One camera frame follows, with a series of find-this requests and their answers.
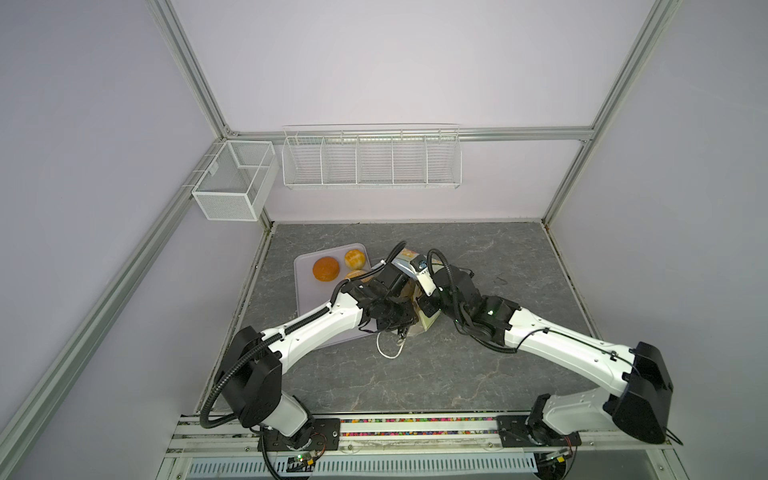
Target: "wire rack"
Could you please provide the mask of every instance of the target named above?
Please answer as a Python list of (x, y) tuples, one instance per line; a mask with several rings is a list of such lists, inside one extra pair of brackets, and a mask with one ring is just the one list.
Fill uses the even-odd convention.
[(458, 187), (458, 128), (355, 134), (287, 135), (283, 181), (289, 188)]
[(280, 165), (270, 141), (225, 141), (192, 195), (208, 220), (258, 221)]

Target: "round bread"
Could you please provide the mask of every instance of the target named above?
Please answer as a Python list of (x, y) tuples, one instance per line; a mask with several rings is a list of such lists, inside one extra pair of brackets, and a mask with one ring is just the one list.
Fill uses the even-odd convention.
[[(345, 276), (344, 278), (349, 278), (349, 279), (352, 279), (352, 278), (355, 278), (356, 276), (360, 276), (360, 275), (363, 275), (364, 273), (368, 273), (368, 272), (366, 272), (365, 270), (352, 270), (351, 272), (347, 273), (347, 274), (346, 274), (346, 276)], [(368, 281), (370, 281), (370, 280), (371, 280), (371, 277), (370, 277), (370, 276), (369, 276), (368, 278), (364, 278), (364, 279), (362, 279), (362, 281), (363, 281), (364, 283), (365, 283), (365, 282), (368, 282)]]
[(366, 265), (366, 255), (357, 249), (350, 250), (344, 255), (344, 263), (352, 270), (360, 270)]
[(312, 267), (312, 275), (321, 282), (331, 282), (339, 276), (339, 262), (333, 257), (323, 257)]

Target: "white wall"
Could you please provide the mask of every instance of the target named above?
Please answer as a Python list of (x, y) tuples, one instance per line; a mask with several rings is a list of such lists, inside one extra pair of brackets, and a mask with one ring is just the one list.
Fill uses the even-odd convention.
[(684, 2), (553, 226), (605, 337), (661, 348), (699, 480), (765, 465), (767, 19)]
[(174, 0), (235, 131), (589, 125), (653, 0)]
[(140, 1), (3, 2), (0, 65), (1, 429), (213, 134)]
[(462, 185), (455, 189), (290, 190), (281, 174), (266, 209), (273, 220), (293, 222), (542, 218), (579, 144), (464, 143)]
[(151, 479), (194, 413), (261, 238), (193, 205), (14, 480)]

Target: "tray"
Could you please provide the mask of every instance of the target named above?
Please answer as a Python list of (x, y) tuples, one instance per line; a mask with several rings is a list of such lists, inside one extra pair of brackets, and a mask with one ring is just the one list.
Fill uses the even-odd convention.
[[(366, 271), (371, 270), (368, 252), (362, 243), (350, 243), (349, 245), (329, 248), (319, 252), (305, 253), (296, 257), (293, 261), (293, 281), (296, 284), (296, 311), (299, 316), (326, 303), (330, 299), (336, 284), (343, 280), (347, 273), (352, 271), (344, 263), (344, 254), (354, 249), (360, 250), (366, 255), (366, 264), (362, 269)], [(339, 276), (334, 281), (321, 282), (312, 275), (312, 267), (322, 257), (333, 257), (339, 262)], [(321, 346), (333, 345), (364, 335), (368, 335), (368, 333), (361, 332), (358, 329), (348, 330), (334, 336)]]

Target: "black mounting plate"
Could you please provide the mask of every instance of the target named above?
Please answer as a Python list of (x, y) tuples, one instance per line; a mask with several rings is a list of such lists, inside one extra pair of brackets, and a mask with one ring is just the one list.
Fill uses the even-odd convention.
[[(314, 429), (312, 430), (312, 436), (310, 437), (310, 444), (302, 449), (307, 450), (322, 450), (323, 443), (325, 443), (326, 452), (329, 450), (339, 449), (339, 437), (341, 436), (340, 419), (315, 419)], [(283, 434), (277, 430), (266, 430), (264, 439), (266, 442), (266, 450), (268, 452), (295, 452), (296, 450), (288, 447), (290, 439), (284, 437)]]
[[(528, 426), (525, 424), (527, 415), (499, 415), (496, 417), (498, 436), (502, 439), (502, 447), (567, 447), (565, 437), (552, 439), (547, 445), (533, 443), (528, 437)], [(571, 440), (571, 446), (581, 445), (581, 436), (578, 432), (566, 435)]]

